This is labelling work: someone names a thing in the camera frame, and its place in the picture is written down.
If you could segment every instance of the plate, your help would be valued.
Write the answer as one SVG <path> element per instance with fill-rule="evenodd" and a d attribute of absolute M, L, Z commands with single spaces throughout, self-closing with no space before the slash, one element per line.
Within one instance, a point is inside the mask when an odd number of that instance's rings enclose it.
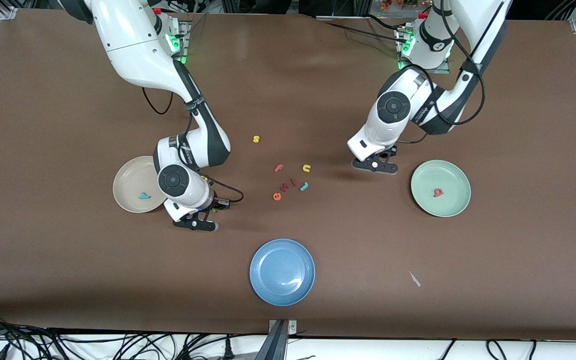
<path fill-rule="evenodd" d="M 166 201 L 157 182 L 157 170 L 152 156 L 140 156 L 126 162 L 112 182 L 112 194 L 117 204 L 127 212 L 146 213 Z"/>
<path fill-rule="evenodd" d="M 295 305 L 308 295 L 314 283 L 313 256 L 295 240 L 268 241 L 250 262 L 252 289 L 270 305 Z"/>
<path fill-rule="evenodd" d="M 419 207 L 436 217 L 454 217 L 471 201 L 468 177 L 455 164 L 444 160 L 419 165 L 410 180 L 410 189 Z"/>

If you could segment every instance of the beige plate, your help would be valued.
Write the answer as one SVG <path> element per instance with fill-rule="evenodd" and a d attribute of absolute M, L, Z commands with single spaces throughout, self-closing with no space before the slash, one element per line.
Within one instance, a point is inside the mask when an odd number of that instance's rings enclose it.
<path fill-rule="evenodd" d="M 166 195 L 157 183 L 153 157 L 140 156 L 126 162 L 114 176 L 112 194 L 117 204 L 131 213 L 150 212 L 162 205 Z"/>

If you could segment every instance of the green plate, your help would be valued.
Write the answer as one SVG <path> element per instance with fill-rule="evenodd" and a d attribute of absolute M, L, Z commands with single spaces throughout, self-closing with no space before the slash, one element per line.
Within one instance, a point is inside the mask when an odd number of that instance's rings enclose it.
<path fill-rule="evenodd" d="M 444 160 L 419 165 L 412 174 L 410 189 L 419 207 L 436 217 L 454 217 L 471 201 L 468 177 L 455 164 Z"/>

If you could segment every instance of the blue plate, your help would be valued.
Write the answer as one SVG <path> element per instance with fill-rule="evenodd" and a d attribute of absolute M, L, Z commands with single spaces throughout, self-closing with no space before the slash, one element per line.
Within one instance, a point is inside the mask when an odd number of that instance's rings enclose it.
<path fill-rule="evenodd" d="M 295 240 L 268 241 L 250 262 L 252 289 L 270 305 L 295 305 L 308 295 L 314 283 L 313 256 Z"/>

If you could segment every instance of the brown table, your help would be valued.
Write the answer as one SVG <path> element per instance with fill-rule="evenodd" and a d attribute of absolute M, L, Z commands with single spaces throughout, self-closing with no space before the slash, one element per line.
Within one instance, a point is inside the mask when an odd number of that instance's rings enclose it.
<path fill-rule="evenodd" d="M 576 339 L 576 35 L 566 22 L 510 22 L 480 116 L 401 145 L 394 176 L 353 170 L 346 147 L 396 70 L 390 43 L 300 15 L 210 15 L 193 34 L 187 66 L 232 144 L 206 173 L 246 193 L 212 216 L 215 233 L 175 228 L 162 209 L 126 212 L 112 196 L 125 162 L 185 129 L 181 101 L 157 116 L 112 69 L 96 29 L 64 11 L 20 9 L 2 23 L 0 316 L 220 333 L 292 318 L 307 335 Z M 461 61 L 434 79 L 450 88 Z M 402 138 L 421 134 L 410 125 Z M 426 214 L 410 194 L 416 166 L 435 158 L 471 182 L 454 218 Z M 290 178 L 310 186 L 275 202 Z M 254 252 L 281 237 L 317 267 L 309 296 L 286 308 L 249 283 Z"/>

